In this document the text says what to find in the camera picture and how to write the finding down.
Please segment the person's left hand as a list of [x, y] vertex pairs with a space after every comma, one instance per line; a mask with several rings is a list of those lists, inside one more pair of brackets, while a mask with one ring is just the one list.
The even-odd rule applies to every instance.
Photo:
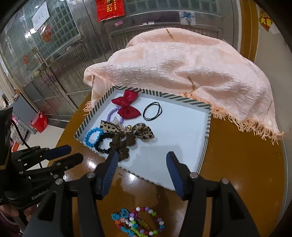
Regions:
[[[18, 210], [10, 204], [1, 205], [0, 209], [7, 216], [12, 216], [12, 217], [19, 216]], [[37, 205], [34, 205], [34, 206], [31, 206], [23, 211], [28, 222], [30, 222], [30, 219], [32, 218], [32, 215], [34, 214], [36, 209], [37, 209]]]

